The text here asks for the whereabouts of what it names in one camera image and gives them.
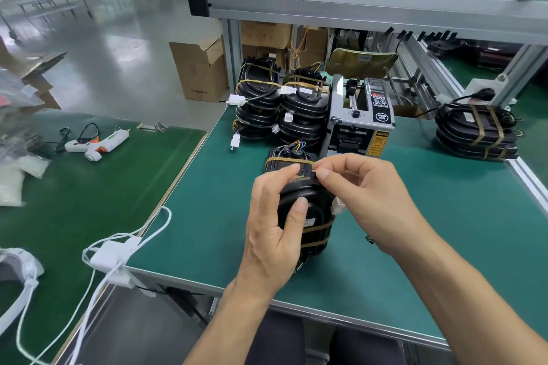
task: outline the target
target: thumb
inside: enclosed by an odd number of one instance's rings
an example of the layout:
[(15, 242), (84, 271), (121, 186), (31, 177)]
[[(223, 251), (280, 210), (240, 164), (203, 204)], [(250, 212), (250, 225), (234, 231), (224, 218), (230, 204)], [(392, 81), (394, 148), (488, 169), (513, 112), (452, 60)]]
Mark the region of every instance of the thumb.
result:
[(301, 237), (303, 236), (303, 228), (305, 227), (306, 212), (308, 211), (308, 201), (305, 197), (297, 198), (285, 219), (283, 228), (282, 240), (287, 245), (297, 246), (301, 248)]
[(348, 206), (362, 189), (329, 169), (316, 169), (316, 177), (325, 188)]

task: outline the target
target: right hand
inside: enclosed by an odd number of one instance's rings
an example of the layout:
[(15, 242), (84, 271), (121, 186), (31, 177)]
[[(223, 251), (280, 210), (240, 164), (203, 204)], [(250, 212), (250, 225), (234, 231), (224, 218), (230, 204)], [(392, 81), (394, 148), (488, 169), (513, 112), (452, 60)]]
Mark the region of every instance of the right hand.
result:
[(392, 163), (349, 153), (321, 159), (312, 168), (387, 254), (407, 253), (436, 236)]

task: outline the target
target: factory floor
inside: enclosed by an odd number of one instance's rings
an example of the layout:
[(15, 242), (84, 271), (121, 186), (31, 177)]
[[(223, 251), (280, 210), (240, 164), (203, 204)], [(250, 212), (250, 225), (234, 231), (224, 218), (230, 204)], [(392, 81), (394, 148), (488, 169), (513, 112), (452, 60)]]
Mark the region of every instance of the factory floor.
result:
[[(197, 43), (221, 33), (217, 20), (190, 15), (186, 0), (94, 0), (94, 19), (85, 11), (44, 22), (17, 26), (20, 42), (0, 29), (10, 50), (27, 52), (68, 51), (66, 58), (45, 77), (54, 86), (54, 98), (63, 110), (119, 117), (147, 124), (211, 130), (224, 104), (186, 100), (182, 95), (168, 42)], [(546, 92), (535, 94), (548, 104)], [(527, 93), (521, 99), (525, 102)], [(535, 113), (547, 122), (539, 103)], [(522, 117), (527, 121), (523, 111)], [(545, 139), (548, 124), (537, 133)], [(527, 159), (544, 159), (531, 150)], [(82, 352), (87, 365), (178, 365), (201, 334), (201, 327), (162, 300), (137, 290), (118, 289), (107, 314), (90, 336)], [(210, 300), (200, 299), (206, 313)], [(332, 328), (306, 323), (307, 347), (327, 351)], [(408, 346), (411, 364), (452, 364), (444, 352)], [(310, 358), (309, 364), (324, 363)]]

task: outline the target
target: forearm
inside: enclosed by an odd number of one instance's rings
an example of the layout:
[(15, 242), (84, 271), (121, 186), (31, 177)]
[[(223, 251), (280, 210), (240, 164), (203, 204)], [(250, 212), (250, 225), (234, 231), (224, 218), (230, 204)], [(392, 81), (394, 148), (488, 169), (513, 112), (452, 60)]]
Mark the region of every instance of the forearm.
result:
[(395, 258), (460, 363), (546, 363), (548, 344), (437, 235)]
[(269, 304), (270, 300), (251, 297), (232, 282), (184, 365), (243, 364)]

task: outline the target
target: white glue gun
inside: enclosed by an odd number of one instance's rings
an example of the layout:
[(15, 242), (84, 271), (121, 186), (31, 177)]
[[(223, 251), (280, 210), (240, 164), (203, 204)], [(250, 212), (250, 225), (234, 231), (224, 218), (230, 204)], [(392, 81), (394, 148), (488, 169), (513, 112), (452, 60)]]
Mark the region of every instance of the white glue gun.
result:
[(73, 140), (65, 144), (65, 150), (71, 153), (83, 153), (92, 162), (101, 160), (101, 152), (108, 153), (120, 146), (129, 137), (129, 130), (119, 129), (108, 136), (105, 140), (95, 143), (78, 143)]

